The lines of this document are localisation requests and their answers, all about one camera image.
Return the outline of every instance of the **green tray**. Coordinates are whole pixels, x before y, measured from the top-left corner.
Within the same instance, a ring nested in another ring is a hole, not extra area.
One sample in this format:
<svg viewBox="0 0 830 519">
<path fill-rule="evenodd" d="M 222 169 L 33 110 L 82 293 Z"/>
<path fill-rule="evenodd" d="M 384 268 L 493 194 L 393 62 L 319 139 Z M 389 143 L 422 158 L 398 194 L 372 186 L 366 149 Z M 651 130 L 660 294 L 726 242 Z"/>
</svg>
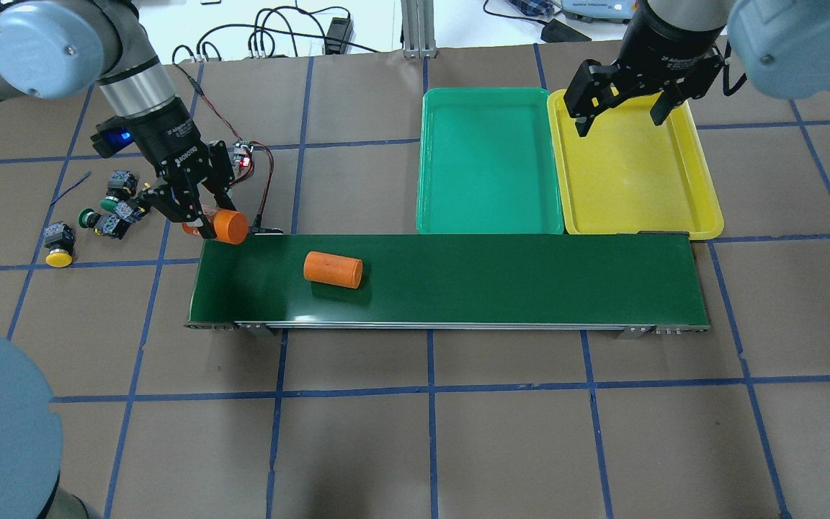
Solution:
<svg viewBox="0 0 830 519">
<path fill-rule="evenodd" d="M 311 250 L 359 257 L 360 288 L 303 279 Z M 707 329 L 686 234 L 250 236 L 207 241 L 194 327 Z"/>
<path fill-rule="evenodd" d="M 562 234 L 544 89 L 433 89 L 424 96 L 422 234 Z"/>
</svg>

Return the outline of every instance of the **motor with yellow cap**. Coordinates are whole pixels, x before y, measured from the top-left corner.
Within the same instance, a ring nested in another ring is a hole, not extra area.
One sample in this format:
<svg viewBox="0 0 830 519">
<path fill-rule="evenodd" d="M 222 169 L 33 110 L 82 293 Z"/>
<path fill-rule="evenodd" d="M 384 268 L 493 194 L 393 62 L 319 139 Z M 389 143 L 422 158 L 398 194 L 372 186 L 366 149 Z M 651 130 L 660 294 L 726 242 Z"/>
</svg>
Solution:
<svg viewBox="0 0 830 519">
<path fill-rule="evenodd" d="M 43 246 L 47 247 L 46 262 L 51 267 L 62 269 L 72 264 L 76 233 L 62 221 L 51 223 L 43 230 Z"/>
</svg>

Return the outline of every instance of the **orange cylinder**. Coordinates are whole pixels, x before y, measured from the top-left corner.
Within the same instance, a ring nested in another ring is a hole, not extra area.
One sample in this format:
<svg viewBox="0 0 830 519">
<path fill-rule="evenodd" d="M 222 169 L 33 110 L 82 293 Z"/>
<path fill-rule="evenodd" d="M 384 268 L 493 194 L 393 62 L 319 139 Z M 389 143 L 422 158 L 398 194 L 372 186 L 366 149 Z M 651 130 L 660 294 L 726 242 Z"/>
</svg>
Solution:
<svg viewBox="0 0 830 519">
<path fill-rule="evenodd" d="M 357 288 L 363 276 L 363 262 L 356 257 L 310 252 L 303 263 L 303 278 L 317 283 Z"/>
<path fill-rule="evenodd" d="M 213 230 L 217 233 L 217 241 L 231 245 L 239 245 L 248 236 L 248 218 L 237 210 L 210 208 L 204 206 L 204 216 L 210 220 Z M 182 223 L 185 233 L 200 236 L 199 227 L 188 226 Z"/>
</svg>

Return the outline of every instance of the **conveyor belt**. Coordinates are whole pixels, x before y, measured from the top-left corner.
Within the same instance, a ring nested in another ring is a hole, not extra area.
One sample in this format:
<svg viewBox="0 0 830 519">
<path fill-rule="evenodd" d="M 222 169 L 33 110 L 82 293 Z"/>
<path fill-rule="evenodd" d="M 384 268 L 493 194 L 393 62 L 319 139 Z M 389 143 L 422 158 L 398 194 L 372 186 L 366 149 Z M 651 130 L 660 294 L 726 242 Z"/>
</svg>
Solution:
<svg viewBox="0 0 830 519">
<path fill-rule="evenodd" d="M 360 257 L 358 290 L 310 283 L 318 250 Z M 708 328 L 685 234 L 250 236 L 207 242 L 194 328 Z"/>
</svg>

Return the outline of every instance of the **yellow cap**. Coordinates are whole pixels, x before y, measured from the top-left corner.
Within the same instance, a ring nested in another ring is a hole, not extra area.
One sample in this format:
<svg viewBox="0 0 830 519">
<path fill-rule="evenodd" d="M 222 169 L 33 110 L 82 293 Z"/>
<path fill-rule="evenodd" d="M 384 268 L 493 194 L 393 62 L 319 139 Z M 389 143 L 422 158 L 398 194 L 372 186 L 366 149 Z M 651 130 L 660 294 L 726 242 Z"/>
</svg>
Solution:
<svg viewBox="0 0 830 519">
<path fill-rule="evenodd" d="M 72 264 L 72 255 L 62 249 L 50 250 L 50 254 L 47 255 L 47 264 L 56 269 L 68 267 Z"/>
</svg>

